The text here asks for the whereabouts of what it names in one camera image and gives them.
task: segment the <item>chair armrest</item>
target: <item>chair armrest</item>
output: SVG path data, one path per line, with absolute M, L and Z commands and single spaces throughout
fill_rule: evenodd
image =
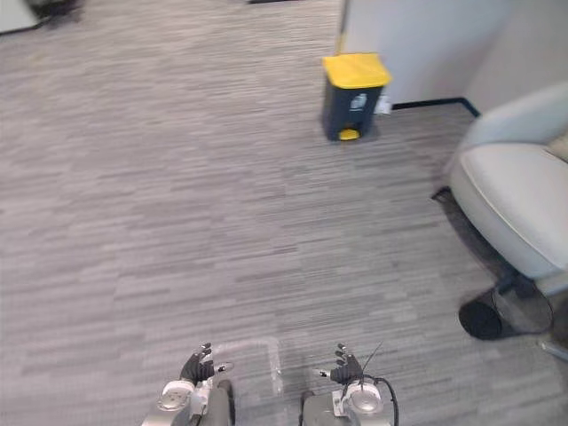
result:
M 492 142 L 547 144 L 568 128 L 568 82 L 513 100 L 482 115 L 460 148 Z

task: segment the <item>black wire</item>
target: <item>black wire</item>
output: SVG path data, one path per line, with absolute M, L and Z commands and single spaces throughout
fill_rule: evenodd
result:
M 394 426 L 398 426 L 398 401 L 397 401 L 397 394 L 394 393 L 394 389 L 392 389 L 391 384 L 389 383 L 389 381 L 387 379 L 383 379 L 382 377 L 376 377 L 373 378 L 375 381 L 375 386 L 378 383 L 384 383 L 387 385 L 387 387 L 389 388 L 389 392 L 390 392 L 390 401 L 392 401 L 392 407 L 394 410 Z

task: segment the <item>white object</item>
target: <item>white object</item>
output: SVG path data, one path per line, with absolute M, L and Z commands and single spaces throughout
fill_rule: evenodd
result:
M 391 110 L 391 99 L 388 95 L 381 95 L 376 103 L 375 114 L 390 114 Z
M 483 115 L 446 166 L 471 223 L 545 294 L 568 289 L 568 163 L 546 144 L 568 128 L 568 82 Z
M 0 33 L 33 28 L 39 20 L 24 0 L 0 0 Z

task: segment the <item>white wall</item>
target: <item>white wall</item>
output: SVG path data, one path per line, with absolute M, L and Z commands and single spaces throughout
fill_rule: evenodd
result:
M 568 80 L 568 0 L 518 2 L 465 92 L 481 112 Z
M 37 18 L 24 0 L 0 0 L 0 33 L 35 25 Z
M 343 51 L 380 54 L 394 103 L 462 97 L 518 2 L 351 0 Z

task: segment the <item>gray carpet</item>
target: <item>gray carpet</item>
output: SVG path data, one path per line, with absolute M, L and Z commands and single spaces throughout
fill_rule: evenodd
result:
M 469 113 L 324 139 L 339 7 L 91 0 L 3 37 L 3 425 L 140 424 L 208 340 L 237 361 L 239 425 L 296 424 L 339 341 L 383 341 L 369 372 L 403 425 L 566 424 L 566 365 L 456 318 L 493 276 L 428 197 Z

